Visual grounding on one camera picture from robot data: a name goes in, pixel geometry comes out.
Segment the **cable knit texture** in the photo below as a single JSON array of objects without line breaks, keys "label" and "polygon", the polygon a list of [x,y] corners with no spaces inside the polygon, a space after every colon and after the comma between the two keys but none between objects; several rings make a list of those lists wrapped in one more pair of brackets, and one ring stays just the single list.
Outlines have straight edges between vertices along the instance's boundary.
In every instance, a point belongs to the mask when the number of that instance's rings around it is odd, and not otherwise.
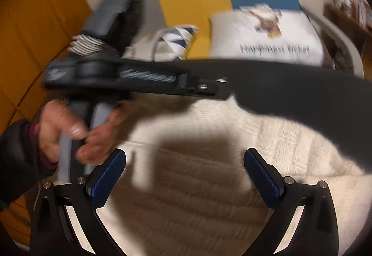
[{"label": "cable knit texture", "polygon": [[[242,164],[254,147],[298,182],[325,180],[335,204],[340,255],[362,229],[372,176],[317,133],[297,122],[259,116],[227,101],[139,95],[127,105],[120,148],[127,166],[105,207],[104,225],[128,256],[240,256],[272,212]],[[302,209],[278,250],[294,233]],[[91,250],[74,213],[82,246]]]}]

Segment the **black device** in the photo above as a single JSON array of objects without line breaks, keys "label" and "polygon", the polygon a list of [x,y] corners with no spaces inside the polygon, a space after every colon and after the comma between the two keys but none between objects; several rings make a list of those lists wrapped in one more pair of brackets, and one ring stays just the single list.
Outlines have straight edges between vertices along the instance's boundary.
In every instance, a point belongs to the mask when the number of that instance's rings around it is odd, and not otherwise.
[{"label": "black device", "polygon": [[[230,95],[229,84],[223,80],[199,78],[166,63],[121,59],[140,28],[141,16],[142,0],[103,0],[71,41],[69,57],[54,60],[45,69],[45,88],[58,90],[90,128],[105,123],[117,102],[130,99],[133,92],[217,99]],[[62,135],[60,181],[73,182],[92,171],[93,166],[75,159],[83,144]]]}]

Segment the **armrest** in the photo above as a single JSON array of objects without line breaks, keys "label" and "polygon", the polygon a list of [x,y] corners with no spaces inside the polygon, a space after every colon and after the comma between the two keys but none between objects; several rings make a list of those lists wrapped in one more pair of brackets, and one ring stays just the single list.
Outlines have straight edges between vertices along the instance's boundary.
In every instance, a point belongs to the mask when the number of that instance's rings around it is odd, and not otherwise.
[{"label": "armrest", "polygon": [[363,64],[360,57],[360,53],[353,44],[353,42],[345,35],[335,24],[333,24],[326,17],[318,15],[308,8],[301,6],[301,10],[308,15],[313,21],[315,21],[322,30],[324,30],[336,43],[336,45],[341,49],[344,55],[351,58],[353,62],[354,75],[359,78],[364,78]]}]

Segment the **patterned pillow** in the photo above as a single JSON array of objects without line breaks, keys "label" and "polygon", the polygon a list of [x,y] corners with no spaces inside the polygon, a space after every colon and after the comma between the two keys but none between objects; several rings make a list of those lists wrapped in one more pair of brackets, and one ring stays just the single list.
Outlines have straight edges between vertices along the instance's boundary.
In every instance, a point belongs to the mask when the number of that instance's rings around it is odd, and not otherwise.
[{"label": "patterned pillow", "polygon": [[158,62],[184,60],[198,31],[196,26],[187,24],[137,36],[126,48],[123,58]]}]

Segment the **yellow wall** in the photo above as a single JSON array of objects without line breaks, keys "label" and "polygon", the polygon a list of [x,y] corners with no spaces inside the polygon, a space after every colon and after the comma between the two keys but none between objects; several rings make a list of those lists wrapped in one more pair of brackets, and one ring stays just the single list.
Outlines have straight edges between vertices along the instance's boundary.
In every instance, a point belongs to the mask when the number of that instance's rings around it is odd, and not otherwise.
[{"label": "yellow wall", "polygon": [[[42,71],[77,34],[90,9],[85,0],[0,0],[0,133],[12,122],[32,119],[44,102]],[[24,200],[11,209],[25,216]],[[28,245],[30,227],[8,211],[0,220]]]}]

